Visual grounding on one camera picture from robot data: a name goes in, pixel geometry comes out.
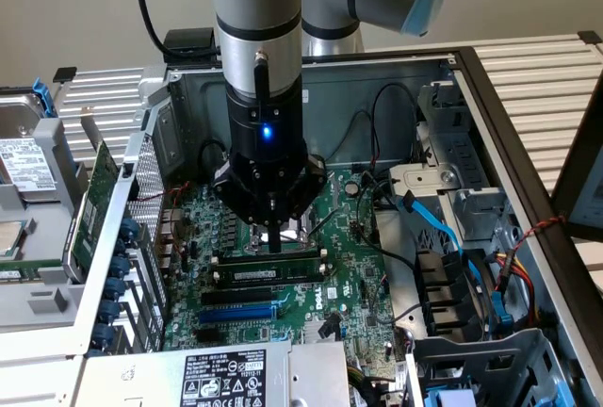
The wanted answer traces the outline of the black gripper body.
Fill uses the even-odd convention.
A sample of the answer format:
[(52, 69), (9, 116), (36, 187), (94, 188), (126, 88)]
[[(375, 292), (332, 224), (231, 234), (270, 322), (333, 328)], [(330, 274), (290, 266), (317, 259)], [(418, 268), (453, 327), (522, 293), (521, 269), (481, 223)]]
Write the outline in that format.
[(302, 164), (307, 147), (302, 131), (302, 80), (265, 104), (226, 89), (231, 156), (242, 156), (265, 167), (265, 185), (274, 197), (277, 171)]

